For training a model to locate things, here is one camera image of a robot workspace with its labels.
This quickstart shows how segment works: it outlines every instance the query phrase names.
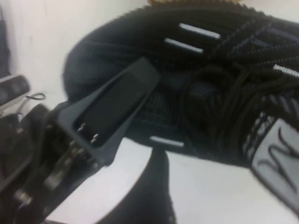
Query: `black fabric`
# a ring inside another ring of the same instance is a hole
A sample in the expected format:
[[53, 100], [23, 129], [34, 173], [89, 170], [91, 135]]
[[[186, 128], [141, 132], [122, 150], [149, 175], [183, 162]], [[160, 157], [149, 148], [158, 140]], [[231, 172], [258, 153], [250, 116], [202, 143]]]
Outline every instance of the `black fabric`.
[[152, 151], [144, 172], [126, 197], [97, 224], [174, 224], [165, 151]]
[[[221, 35], [209, 38], [182, 30], [180, 23]], [[165, 38], [203, 49], [202, 54], [181, 49]], [[238, 4], [199, 0], [145, 7], [102, 26], [69, 53], [64, 84], [71, 102], [99, 88], [132, 62], [144, 56], [163, 75], [161, 84], [132, 122], [126, 136], [148, 146], [159, 136], [184, 143], [167, 150], [199, 158], [246, 166], [237, 156], [215, 147], [207, 135], [193, 135], [180, 110], [180, 97], [202, 65], [271, 69], [275, 64], [298, 70], [299, 26], [275, 19]], [[218, 91], [197, 80], [190, 94], [211, 99]]]

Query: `ribbed black fabric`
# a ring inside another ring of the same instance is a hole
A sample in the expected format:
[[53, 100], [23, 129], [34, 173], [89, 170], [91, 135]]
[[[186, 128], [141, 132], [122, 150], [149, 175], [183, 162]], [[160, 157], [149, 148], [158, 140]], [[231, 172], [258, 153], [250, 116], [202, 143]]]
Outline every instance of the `ribbed black fabric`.
[[[221, 35], [219, 39], [183, 30], [187, 24]], [[181, 49], [173, 39], [203, 49]], [[184, 148], [168, 150], [229, 164], [245, 164], [218, 150], [205, 135], [187, 130], [179, 108], [182, 90], [207, 62], [224, 66], [273, 68], [275, 64], [298, 70], [299, 26], [257, 13], [238, 4], [199, 0], [145, 7], [102, 26], [69, 53], [64, 84], [71, 102], [99, 88], [140, 57], [146, 57], [163, 79], [127, 132], [127, 137], [156, 146], [150, 136], [184, 142]], [[194, 82], [192, 94], [209, 98], [218, 88]]]

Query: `metal stud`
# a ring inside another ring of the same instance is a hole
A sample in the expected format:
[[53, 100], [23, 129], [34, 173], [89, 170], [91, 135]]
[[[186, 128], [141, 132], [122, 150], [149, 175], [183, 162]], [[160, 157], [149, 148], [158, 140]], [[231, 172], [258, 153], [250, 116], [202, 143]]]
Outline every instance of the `metal stud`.
[[81, 124], [80, 128], [78, 128], [78, 132], [81, 132], [85, 127], [85, 123]]
[[90, 141], [90, 143], [93, 144], [93, 143], [97, 140], [98, 135], [99, 135], [99, 134], [95, 134], [95, 135], [93, 136], [93, 139]]

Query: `black elastic cord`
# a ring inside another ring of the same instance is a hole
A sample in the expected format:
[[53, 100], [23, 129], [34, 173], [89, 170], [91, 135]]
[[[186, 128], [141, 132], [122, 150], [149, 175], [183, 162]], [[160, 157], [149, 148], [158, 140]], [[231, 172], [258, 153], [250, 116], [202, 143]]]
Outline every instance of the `black elastic cord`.
[[[254, 119], [257, 119], [255, 116], [259, 116], [265, 107], [263, 98], [299, 90], [299, 79], [272, 69], [253, 71], [240, 65], [231, 70], [214, 67], [207, 65], [186, 86], [181, 97], [183, 117], [192, 133], [203, 130], [219, 149], [240, 152], [242, 138], [250, 133]], [[205, 112], [203, 105], [207, 105], [206, 102], [211, 98], [196, 99], [198, 102], [191, 106], [188, 102], [192, 98], [192, 83], [207, 80], [221, 90], [217, 94], [222, 100], [216, 108], [209, 108]]]
[[45, 100], [46, 95], [42, 92], [39, 92], [39, 93], [35, 93], [30, 96], [25, 96], [25, 99], [23, 100], [21, 105], [18, 107], [16, 114], [23, 115], [23, 113], [21, 113], [21, 111], [22, 111], [23, 107], [25, 106], [25, 104], [31, 99], [32, 100]]

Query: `white wall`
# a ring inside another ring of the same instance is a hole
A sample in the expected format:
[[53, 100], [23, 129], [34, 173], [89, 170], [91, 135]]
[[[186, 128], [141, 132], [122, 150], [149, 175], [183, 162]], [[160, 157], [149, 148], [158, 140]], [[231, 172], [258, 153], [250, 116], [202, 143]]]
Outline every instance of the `white wall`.
[[83, 36], [146, 0], [0, 0], [7, 21], [13, 74], [25, 74], [32, 92], [47, 93], [54, 107], [63, 93], [67, 52]]
[[[12, 73], [54, 107], [65, 99], [64, 59], [83, 36], [146, 0], [0, 0], [12, 51]], [[246, 0], [267, 13], [299, 21], [298, 0]], [[298, 219], [248, 170], [169, 153], [171, 195], [179, 224], [294, 224]], [[115, 163], [72, 194], [49, 219], [91, 224], [106, 215], [142, 172], [150, 149], [124, 140]]]

